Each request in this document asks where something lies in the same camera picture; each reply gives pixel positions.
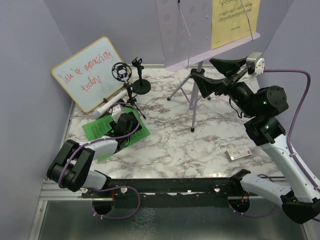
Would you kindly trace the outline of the yellow sheet music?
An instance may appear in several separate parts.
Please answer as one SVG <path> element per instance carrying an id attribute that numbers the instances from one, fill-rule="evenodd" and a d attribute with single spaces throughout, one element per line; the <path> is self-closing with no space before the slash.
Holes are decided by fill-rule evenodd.
<path id="1" fill-rule="evenodd" d="M 257 33 L 260 0 L 213 0 L 211 48 L 216 49 Z"/>

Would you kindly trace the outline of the lilac music stand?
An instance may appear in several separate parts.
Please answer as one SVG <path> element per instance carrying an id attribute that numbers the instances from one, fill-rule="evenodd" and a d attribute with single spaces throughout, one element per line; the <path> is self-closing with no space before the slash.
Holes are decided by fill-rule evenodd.
<path id="1" fill-rule="evenodd" d="M 212 0 L 156 1 L 164 67 L 168 71 L 191 68 L 190 73 L 204 73 L 205 60 L 254 41 L 257 32 L 212 48 Z"/>

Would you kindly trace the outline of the black round-base mic stand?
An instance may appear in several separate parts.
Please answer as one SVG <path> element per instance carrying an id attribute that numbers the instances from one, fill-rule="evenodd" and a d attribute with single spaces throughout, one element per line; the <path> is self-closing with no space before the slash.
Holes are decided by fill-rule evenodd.
<path id="1" fill-rule="evenodd" d="M 151 84 L 148 80 L 142 78 L 142 70 L 145 68 L 142 66 L 142 58 L 137 57 L 132 61 L 132 66 L 137 68 L 138 80 L 132 84 L 132 90 L 137 95 L 145 95 L 150 92 Z"/>

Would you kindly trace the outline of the black tripod mic stand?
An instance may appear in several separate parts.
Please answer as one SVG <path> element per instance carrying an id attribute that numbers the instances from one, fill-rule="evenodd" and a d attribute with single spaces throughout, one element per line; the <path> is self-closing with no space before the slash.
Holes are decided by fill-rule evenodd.
<path id="1" fill-rule="evenodd" d="M 141 110 L 136 105 L 137 98 L 133 96 L 133 84 L 129 83 L 129 80 L 132 76 L 131 67 L 124 62 L 117 62 L 112 66 L 111 69 L 112 76 L 119 82 L 123 83 L 123 87 L 127 91 L 128 100 L 127 103 L 132 105 L 132 108 L 136 108 L 139 111 L 141 116 L 146 119 L 146 116 L 141 112 Z"/>

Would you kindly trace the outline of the white handheld microphone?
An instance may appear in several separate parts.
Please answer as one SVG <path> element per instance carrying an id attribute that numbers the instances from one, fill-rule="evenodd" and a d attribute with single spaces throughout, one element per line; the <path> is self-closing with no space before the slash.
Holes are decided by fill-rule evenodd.
<path id="1" fill-rule="evenodd" d="M 111 100 L 109 100 L 107 103 L 105 103 L 103 106 L 98 107 L 97 109 L 94 110 L 93 112 L 93 117 L 95 119 L 100 118 L 104 113 L 107 112 L 107 110 L 115 104 L 118 100 L 121 98 L 125 97 L 127 95 L 127 91 L 123 90 L 120 93 L 118 93 L 116 96 L 114 96 Z"/>

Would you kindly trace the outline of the green sheet music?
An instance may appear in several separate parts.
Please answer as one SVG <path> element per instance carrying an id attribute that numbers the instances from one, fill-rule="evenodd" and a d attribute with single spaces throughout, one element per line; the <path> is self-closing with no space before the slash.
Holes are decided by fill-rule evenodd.
<path id="1" fill-rule="evenodd" d="M 95 151 L 94 160 L 102 161 L 117 152 L 143 140 L 150 135 L 149 130 L 133 108 L 123 108 L 117 123 L 111 115 L 82 126 L 90 144 Z"/>

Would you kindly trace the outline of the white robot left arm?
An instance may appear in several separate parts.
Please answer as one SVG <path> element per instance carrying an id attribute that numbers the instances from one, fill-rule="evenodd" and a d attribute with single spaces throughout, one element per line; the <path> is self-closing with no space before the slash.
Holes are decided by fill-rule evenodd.
<path id="1" fill-rule="evenodd" d="M 120 114 L 111 122 L 111 130 L 102 137 L 78 143 L 72 139 L 64 142 L 46 176 L 62 189 L 76 192 L 81 188 L 93 189 L 97 196 L 106 197 L 111 190 L 110 177 L 90 170 L 93 160 L 113 155 L 127 145 L 131 136 L 141 129 L 141 124 L 131 111 Z"/>

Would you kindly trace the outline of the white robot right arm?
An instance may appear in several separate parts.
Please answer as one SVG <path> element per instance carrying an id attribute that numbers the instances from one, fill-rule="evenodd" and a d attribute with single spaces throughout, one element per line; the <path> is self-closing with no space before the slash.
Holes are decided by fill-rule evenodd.
<path id="1" fill-rule="evenodd" d="M 202 97 L 211 94 L 228 96 L 248 118 L 244 124 L 249 138 L 277 165 L 288 185 L 263 179 L 248 170 L 240 170 L 230 179 L 230 191 L 243 198 L 229 204 L 239 215 L 249 209 L 248 195 L 261 196 L 281 207 L 297 224 L 316 219 L 320 214 L 320 181 L 312 173 L 291 143 L 291 131 L 286 131 L 277 116 L 289 107 L 285 90 L 277 85 L 253 92 L 242 81 L 244 75 L 267 72 L 259 52 L 239 60 L 212 58 L 210 63 L 222 74 L 221 79 L 205 77 L 202 71 L 190 74 Z"/>

